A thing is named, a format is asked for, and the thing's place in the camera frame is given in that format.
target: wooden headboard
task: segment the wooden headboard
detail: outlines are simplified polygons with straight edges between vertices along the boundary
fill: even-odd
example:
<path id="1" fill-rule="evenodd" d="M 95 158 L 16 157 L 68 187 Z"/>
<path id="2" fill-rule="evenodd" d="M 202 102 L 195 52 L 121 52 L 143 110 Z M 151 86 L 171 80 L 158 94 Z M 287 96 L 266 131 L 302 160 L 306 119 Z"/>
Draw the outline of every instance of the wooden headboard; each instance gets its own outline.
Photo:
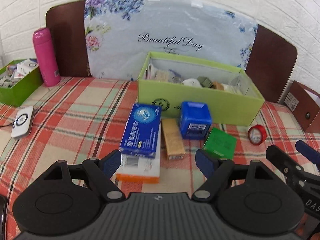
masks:
<path id="1" fill-rule="evenodd" d="M 62 76 L 87 77 L 88 55 L 84 36 L 85 0 L 55 6 L 46 14 Z M 265 100 L 277 102 L 297 59 L 297 49 L 284 38 L 258 25 L 246 73 Z"/>

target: tape roll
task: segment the tape roll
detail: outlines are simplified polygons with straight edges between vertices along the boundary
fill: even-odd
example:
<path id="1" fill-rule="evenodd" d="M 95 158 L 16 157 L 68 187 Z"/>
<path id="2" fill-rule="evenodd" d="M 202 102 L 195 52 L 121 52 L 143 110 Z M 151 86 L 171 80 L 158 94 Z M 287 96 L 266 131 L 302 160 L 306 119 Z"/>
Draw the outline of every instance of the tape roll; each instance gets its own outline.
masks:
<path id="1" fill-rule="evenodd" d="M 253 145 L 260 145 L 267 139 L 266 129 L 262 125 L 254 125 L 248 131 L 248 138 Z"/>

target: open box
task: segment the open box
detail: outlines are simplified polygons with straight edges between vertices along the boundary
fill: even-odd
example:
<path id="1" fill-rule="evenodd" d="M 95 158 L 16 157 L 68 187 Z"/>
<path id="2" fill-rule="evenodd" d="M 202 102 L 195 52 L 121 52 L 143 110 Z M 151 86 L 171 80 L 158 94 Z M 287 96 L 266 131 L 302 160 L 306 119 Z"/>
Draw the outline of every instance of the open box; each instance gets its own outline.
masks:
<path id="1" fill-rule="evenodd" d="M 212 88 L 146 79 L 146 69 L 152 63 L 160 70 L 174 70 L 184 79 L 208 77 L 212 82 L 237 86 L 242 95 Z M 206 103 L 215 123 L 249 126 L 264 98 L 246 73 L 238 67 L 201 58 L 149 52 L 138 77 L 138 102 L 162 107 L 162 116 L 177 118 L 183 101 Z"/>
<path id="2" fill-rule="evenodd" d="M 15 65 L 22 61 L 24 61 L 24 59 L 14 60 L 8 65 Z M 4 66 L 2 69 L 0 69 L 0 74 L 6 71 L 6 67 L 7 66 Z M 43 80 L 40 69 L 36 68 L 22 78 L 13 87 L 0 88 L 0 103 L 16 107 L 21 106 L 22 103 L 42 84 Z"/>

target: white card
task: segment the white card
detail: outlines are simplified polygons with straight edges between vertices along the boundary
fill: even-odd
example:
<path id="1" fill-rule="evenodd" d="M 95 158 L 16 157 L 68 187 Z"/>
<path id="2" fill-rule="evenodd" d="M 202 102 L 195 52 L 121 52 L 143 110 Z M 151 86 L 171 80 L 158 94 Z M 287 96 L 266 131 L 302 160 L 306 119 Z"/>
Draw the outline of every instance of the white card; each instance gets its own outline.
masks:
<path id="1" fill-rule="evenodd" d="M 291 94 L 290 92 L 288 93 L 286 99 L 284 100 L 284 103 L 290 108 L 290 110 L 293 112 L 299 101 L 297 100 L 297 98 L 294 97 L 293 94 Z"/>

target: floral board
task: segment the floral board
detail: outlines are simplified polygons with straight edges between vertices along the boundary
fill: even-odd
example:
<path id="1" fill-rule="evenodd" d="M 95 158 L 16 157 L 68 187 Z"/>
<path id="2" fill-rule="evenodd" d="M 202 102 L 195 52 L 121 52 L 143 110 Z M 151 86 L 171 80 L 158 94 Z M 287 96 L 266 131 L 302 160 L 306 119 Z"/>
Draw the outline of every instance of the floral board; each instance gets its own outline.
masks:
<path id="1" fill-rule="evenodd" d="M 192 0 L 86 0 L 91 74 L 137 79 L 148 51 L 205 58 L 246 69 L 257 23 Z"/>

